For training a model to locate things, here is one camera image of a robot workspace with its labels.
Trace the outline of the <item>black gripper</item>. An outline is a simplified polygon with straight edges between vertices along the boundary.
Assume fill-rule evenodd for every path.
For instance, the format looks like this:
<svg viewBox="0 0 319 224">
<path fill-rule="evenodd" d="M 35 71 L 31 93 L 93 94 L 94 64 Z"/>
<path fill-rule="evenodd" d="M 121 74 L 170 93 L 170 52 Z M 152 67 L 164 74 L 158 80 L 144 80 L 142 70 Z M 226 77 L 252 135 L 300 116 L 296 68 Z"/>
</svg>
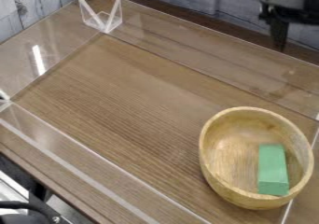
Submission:
<svg viewBox="0 0 319 224">
<path fill-rule="evenodd" d="M 284 51 L 289 23 L 319 25 L 319 0 L 258 0 L 258 19 L 269 23 L 272 45 Z"/>
</svg>

